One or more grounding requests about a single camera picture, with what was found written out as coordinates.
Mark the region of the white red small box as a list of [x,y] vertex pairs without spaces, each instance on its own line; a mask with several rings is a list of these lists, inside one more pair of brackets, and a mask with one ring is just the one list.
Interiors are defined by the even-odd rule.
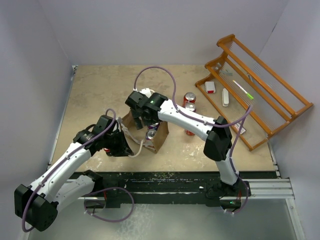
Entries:
[[216,86],[213,81],[206,81],[204,87],[207,94],[214,94],[216,92]]

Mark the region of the small dark red-capped bottle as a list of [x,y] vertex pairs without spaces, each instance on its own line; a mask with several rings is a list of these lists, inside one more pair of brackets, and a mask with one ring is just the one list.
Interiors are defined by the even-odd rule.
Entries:
[[110,149],[108,149],[108,148],[103,148],[103,150],[108,154],[108,153],[110,153]]

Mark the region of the purple Fanta can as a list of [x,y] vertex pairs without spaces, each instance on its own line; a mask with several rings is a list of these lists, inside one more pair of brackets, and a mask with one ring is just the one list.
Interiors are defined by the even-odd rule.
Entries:
[[187,102],[186,104],[185,104],[185,106],[184,106],[184,108],[186,109],[186,110],[188,110],[188,111],[191,111],[191,112],[196,112],[196,105],[194,104],[194,103],[192,103],[192,102]]

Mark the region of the wooden tiered rack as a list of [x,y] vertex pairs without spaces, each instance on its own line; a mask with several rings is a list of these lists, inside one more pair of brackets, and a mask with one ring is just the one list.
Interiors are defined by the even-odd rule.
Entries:
[[[252,106],[240,139],[253,151],[278,134],[313,107],[271,67],[264,63],[234,34],[217,41],[222,53],[205,64],[209,74],[195,83],[211,105],[228,122],[239,119]],[[250,100],[233,83],[237,81],[254,99]],[[215,93],[206,93],[205,82],[213,81]],[[229,94],[229,105],[222,105],[222,90]]]

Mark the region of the green tipped white pen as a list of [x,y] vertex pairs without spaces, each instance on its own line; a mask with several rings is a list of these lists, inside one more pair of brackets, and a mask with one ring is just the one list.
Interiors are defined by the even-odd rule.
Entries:
[[253,100],[253,99],[254,99],[254,97],[253,97],[249,92],[247,92],[237,81],[233,80],[232,82],[233,82],[234,84],[236,84],[236,85],[239,87],[239,89],[240,89],[241,91],[243,91],[244,94],[245,94],[250,100]]

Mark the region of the patterned canvas tote bag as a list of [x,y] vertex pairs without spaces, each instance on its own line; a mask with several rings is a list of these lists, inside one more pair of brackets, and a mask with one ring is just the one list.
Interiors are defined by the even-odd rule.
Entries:
[[142,148],[154,154],[158,153],[169,135],[169,127],[166,121],[155,123],[151,126],[143,126],[137,130],[131,111],[124,117],[118,117],[117,121],[124,135],[139,145],[137,153],[130,155],[130,158],[137,157],[141,153]]

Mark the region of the red cola can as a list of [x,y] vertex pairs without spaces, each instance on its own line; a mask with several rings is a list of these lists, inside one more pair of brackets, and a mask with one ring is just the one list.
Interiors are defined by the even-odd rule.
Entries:
[[196,102],[196,95],[193,92],[187,92],[184,96],[183,96],[183,104],[182,106],[185,107],[186,104],[188,103],[192,103],[194,104]]

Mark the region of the white oblong case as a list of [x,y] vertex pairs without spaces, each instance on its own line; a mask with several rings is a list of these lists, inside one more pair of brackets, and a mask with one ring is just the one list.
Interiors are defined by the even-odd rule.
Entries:
[[230,103],[228,90],[226,88],[223,88],[221,95],[222,95],[222,106],[228,107]]

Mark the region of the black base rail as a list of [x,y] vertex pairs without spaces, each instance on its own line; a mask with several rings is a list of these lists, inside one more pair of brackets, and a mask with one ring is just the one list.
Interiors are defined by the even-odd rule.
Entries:
[[152,205],[205,205],[238,209],[240,198],[251,196],[254,180],[277,178],[275,171],[242,171],[235,186],[227,186],[216,171],[184,172],[93,172],[83,175],[92,177],[93,195],[106,201],[106,208],[119,208],[122,204]]

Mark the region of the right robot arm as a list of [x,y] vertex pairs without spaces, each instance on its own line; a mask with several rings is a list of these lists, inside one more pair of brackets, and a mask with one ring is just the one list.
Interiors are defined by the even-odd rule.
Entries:
[[203,116],[187,110],[160,93],[150,97],[133,91],[125,101],[135,118],[142,120],[144,125],[168,122],[188,130],[205,142],[204,155],[215,161],[220,173],[222,190],[228,196],[240,190],[238,172],[231,159],[232,134],[224,117],[217,119]]

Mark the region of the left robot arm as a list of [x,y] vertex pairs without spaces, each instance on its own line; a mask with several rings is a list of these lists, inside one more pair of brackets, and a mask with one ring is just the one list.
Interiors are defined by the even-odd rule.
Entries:
[[105,150],[111,157],[133,156],[125,134],[115,118],[101,115],[96,124],[79,131],[65,153],[38,179],[14,191],[15,214],[22,219],[22,230],[48,229],[67,205],[82,196],[98,196],[104,180],[92,170],[83,172],[70,185],[66,181],[95,153]]

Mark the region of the purple soda can front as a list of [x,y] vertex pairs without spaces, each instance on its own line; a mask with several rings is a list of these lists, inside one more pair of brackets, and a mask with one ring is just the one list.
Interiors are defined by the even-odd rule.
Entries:
[[155,138],[156,133],[157,133],[157,130],[149,129],[145,134],[145,139],[147,141],[152,141]]

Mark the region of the red soda can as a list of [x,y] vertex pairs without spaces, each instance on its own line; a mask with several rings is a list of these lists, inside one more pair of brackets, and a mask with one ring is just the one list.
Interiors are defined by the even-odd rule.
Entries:
[[194,136],[195,134],[187,129],[184,130],[185,134],[188,136]]

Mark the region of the purple soda can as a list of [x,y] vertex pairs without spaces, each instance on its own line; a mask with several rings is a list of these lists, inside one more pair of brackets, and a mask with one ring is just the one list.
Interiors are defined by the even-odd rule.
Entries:
[[159,128],[159,126],[160,126],[160,123],[157,122],[157,123],[154,123],[154,124],[150,125],[148,128],[149,128],[149,129],[157,130],[157,129]]
[[155,138],[156,133],[157,133],[157,130],[149,129],[145,134],[145,139],[147,141],[152,141]]

